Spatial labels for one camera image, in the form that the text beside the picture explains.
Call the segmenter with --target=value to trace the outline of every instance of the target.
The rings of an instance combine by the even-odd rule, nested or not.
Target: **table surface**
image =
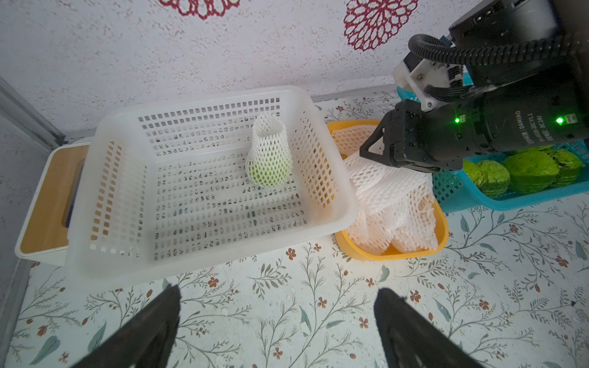
[[[380,92],[318,102],[326,121],[381,118]],[[589,366],[589,195],[448,216],[424,258],[360,262],[333,237],[98,294],[35,263],[6,367],[69,366],[169,284],[182,293],[169,367],[385,367],[372,306],[381,287],[491,367]]]

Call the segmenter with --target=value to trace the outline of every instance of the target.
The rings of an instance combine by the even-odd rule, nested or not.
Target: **green fruit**
[[[479,169],[476,164],[467,160],[463,160],[462,169],[477,187],[485,184],[485,177],[483,176],[481,169]]]
[[[477,166],[484,178],[484,182],[479,186],[483,194],[493,198],[507,191],[509,172],[503,165],[495,161],[483,160]]]
[[[523,150],[515,150],[515,151],[511,152],[511,154],[524,153],[524,152],[529,152],[529,151],[543,151],[543,152],[546,152],[546,151],[548,151],[552,147],[554,147],[554,144],[541,145],[540,147],[532,147],[532,148],[525,148]]]
[[[250,164],[247,173],[249,179],[262,188],[273,188],[281,184],[289,174],[287,165],[275,165],[269,170],[262,170],[256,164]]]
[[[560,169],[560,172],[556,175],[556,179],[550,186],[563,187],[572,184],[581,175],[583,162],[574,153],[563,149],[551,150],[546,153],[552,157]]]
[[[558,175],[558,165],[546,153],[527,151],[510,156],[503,161],[509,171],[509,189],[519,193],[536,193],[548,187]]]

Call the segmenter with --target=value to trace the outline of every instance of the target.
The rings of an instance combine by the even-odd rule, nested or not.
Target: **yellow plastic tray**
[[[340,120],[330,122],[327,127],[329,132],[338,129],[349,128],[354,125],[378,125],[380,120],[374,119],[367,119],[367,120]],[[406,258],[414,258],[414,257],[425,257],[431,256],[435,254],[446,246],[448,243],[448,221],[446,220],[446,216],[444,212],[440,208],[438,201],[434,200],[434,216],[436,218],[436,229],[435,234],[436,238],[438,239],[438,249],[436,250],[421,250],[412,253],[401,253],[395,247],[389,246],[387,250],[383,254],[374,255],[368,253],[367,251],[363,251],[362,249],[358,248],[356,244],[350,239],[348,233],[344,231],[340,231],[339,233],[335,234],[335,240],[339,245],[339,248],[349,255],[351,258],[360,261],[390,261],[390,260],[403,260]]]

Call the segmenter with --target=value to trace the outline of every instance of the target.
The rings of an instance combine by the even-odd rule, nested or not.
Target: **black cable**
[[[453,79],[457,75],[462,75],[462,65],[457,65],[455,67],[448,69],[448,79],[451,81],[450,87],[452,88],[458,88],[463,86],[462,79],[456,79],[455,81],[453,81]]]
[[[434,87],[431,84],[428,84],[423,91],[434,97],[436,100],[440,100],[443,102],[453,102],[460,98],[462,98],[465,94],[467,94],[472,86],[468,85],[465,87],[457,87],[457,88],[444,88],[444,87]]]
[[[589,37],[586,31],[572,35],[526,41],[520,44],[479,48],[448,47],[435,37],[415,35],[409,40],[409,49],[420,57],[458,65],[496,65],[528,62],[548,58],[572,56],[585,52]]]

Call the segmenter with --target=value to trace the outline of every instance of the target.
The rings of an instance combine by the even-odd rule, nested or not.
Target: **white storage box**
[[[262,111],[284,122],[293,172],[259,190],[245,162]],[[325,122],[298,87],[145,104],[106,116],[68,232],[73,286],[108,290],[335,233],[356,197]]]

